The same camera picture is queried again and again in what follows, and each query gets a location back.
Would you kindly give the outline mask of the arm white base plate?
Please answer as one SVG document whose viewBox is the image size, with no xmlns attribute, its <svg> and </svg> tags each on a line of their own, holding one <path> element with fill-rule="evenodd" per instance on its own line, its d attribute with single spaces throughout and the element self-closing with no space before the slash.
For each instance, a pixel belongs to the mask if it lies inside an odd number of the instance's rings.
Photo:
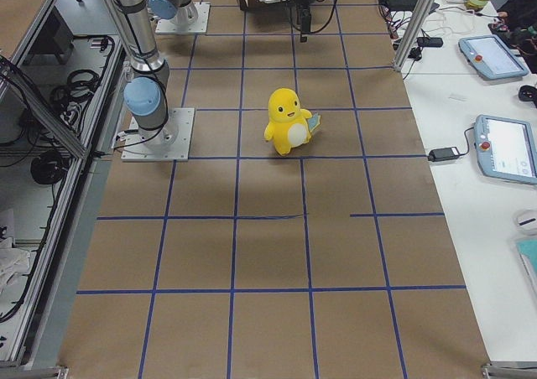
<svg viewBox="0 0 537 379">
<path fill-rule="evenodd" d="M 157 35 L 205 34 L 211 4 L 191 2 L 184 7 L 159 10 L 155 33 Z"/>
<path fill-rule="evenodd" d="M 121 160 L 123 162 L 187 161 L 194 118 L 194 108 L 170 108 L 167 123 L 154 137 L 154 132 L 139 130 L 135 118 L 131 117 L 129 130 L 135 132 L 126 136 Z"/>
</svg>

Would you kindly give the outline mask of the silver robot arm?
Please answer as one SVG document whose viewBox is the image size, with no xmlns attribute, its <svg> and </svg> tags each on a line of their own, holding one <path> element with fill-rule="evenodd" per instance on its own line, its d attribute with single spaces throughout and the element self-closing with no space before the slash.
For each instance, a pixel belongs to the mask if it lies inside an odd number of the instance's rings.
<svg viewBox="0 0 537 379">
<path fill-rule="evenodd" d="M 159 19 L 176 25 L 192 24 L 198 19 L 192 0 L 148 0 L 148 6 Z"/>
<path fill-rule="evenodd" d="M 217 131 L 238 123 L 243 88 L 268 103 L 278 88 L 269 61 L 291 49 L 287 7 L 243 1 L 105 0 L 135 74 L 159 79 Z"/>
</svg>

